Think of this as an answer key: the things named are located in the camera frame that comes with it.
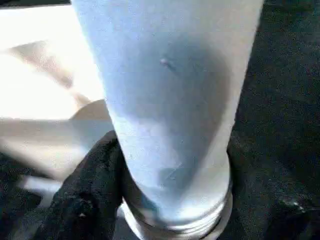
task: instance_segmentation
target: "black cloth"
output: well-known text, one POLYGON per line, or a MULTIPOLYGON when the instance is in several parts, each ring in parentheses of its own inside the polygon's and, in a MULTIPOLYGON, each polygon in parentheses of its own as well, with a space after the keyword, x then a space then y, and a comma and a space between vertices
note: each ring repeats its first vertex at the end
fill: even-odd
POLYGON ((116 135, 111 131, 65 180, 33 239, 112 239, 122 201, 123 162, 116 135))

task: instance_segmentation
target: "white cylinder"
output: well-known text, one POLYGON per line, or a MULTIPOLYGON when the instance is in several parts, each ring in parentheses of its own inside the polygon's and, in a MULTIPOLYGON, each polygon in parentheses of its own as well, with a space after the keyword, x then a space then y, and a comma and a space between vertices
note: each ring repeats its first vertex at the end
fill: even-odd
POLYGON ((74 1, 133 179, 125 200, 142 222, 188 231, 223 208, 262 2, 74 1))

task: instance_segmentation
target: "black fabric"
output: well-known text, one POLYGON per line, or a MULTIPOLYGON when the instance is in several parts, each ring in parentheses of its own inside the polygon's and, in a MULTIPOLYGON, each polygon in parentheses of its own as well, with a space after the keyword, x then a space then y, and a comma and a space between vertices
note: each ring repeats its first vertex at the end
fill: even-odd
POLYGON ((20 175, 46 177, 43 174, 0 152, 0 239, 6 240, 16 219, 34 209, 41 197, 17 187, 20 175))
POLYGON ((55 194, 34 240, 112 239, 123 162, 115 133, 107 133, 55 194))
POLYGON ((319 16, 319 6, 262 10, 228 147, 233 210, 220 240, 320 239, 319 16))

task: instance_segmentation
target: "white tube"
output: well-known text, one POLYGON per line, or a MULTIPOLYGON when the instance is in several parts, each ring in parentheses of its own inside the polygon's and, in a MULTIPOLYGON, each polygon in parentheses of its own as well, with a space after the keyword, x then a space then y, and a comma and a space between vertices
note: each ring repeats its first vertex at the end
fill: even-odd
POLYGON ((211 228, 228 197, 226 149, 263 1, 74 3, 133 179, 133 215, 179 234, 211 228))

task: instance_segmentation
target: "metal base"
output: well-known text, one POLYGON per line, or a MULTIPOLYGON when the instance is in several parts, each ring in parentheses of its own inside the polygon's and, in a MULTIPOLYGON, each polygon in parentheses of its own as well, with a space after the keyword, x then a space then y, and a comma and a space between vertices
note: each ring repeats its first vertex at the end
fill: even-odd
POLYGON ((194 222, 184 231, 159 229, 137 219, 126 203, 122 205, 125 220, 134 234, 140 240, 216 240, 224 231, 229 221, 233 206, 233 196, 230 193, 208 217, 194 222))

